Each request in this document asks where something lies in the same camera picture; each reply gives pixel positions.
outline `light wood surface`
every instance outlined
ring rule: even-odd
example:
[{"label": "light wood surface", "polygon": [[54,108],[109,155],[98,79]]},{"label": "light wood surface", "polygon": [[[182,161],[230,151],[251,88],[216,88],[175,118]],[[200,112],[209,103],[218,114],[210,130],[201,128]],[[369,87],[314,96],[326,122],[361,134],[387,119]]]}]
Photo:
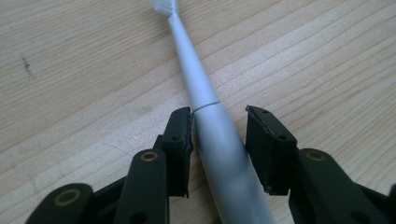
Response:
[{"label": "light wood surface", "polygon": [[[246,105],[351,178],[396,183],[396,2],[181,0],[181,19],[241,136]],[[62,185],[126,175],[189,105],[166,18],[149,0],[0,0],[0,223]],[[219,223],[195,151],[171,223]],[[287,197],[269,197],[292,223]]]}]

